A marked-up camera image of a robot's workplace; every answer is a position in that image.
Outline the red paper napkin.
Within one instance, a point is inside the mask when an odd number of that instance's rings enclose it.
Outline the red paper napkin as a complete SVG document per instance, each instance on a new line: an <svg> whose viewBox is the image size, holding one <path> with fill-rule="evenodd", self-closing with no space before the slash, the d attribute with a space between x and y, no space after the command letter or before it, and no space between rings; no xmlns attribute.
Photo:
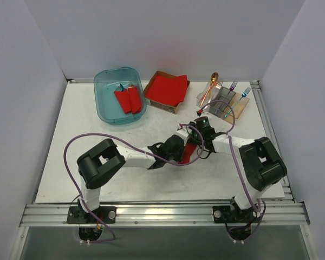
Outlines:
<svg viewBox="0 0 325 260"><path fill-rule="evenodd" d="M184 148L181 160L178 162L179 165L181 164L189 164L191 162L191 156L196 150L197 144L192 140L188 139L186 146Z"/></svg>

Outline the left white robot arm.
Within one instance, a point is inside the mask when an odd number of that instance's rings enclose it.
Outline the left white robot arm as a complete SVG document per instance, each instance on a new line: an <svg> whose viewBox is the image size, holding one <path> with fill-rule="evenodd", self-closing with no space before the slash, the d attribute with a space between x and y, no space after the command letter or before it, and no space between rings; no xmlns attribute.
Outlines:
<svg viewBox="0 0 325 260"><path fill-rule="evenodd" d="M167 161L181 162L187 137L172 135L163 143L144 147L143 152L116 145L110 138L103 140L77 160L81 176L79 216L92 223L99 216L101 187L121 169L138 167L148 170L162 168Z"/></svg>

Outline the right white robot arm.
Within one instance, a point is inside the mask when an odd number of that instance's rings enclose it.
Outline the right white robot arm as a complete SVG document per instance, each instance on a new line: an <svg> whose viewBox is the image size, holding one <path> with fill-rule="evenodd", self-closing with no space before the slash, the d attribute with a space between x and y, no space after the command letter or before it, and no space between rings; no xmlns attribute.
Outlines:
<svg viewBox="0 0 325 260"><path fill-rule="evenodd" d="M225 132L216 132L207 117L191 123L199 132L190 133L191 140L203 145L210 153L223 153L232 156L240 178L242 190L232 198L230 217L241 222L249 215L249 208L260 211L259 200L262 194L280 182L287 175L287 168L271 140L243 139L231 137Z"/></svg>

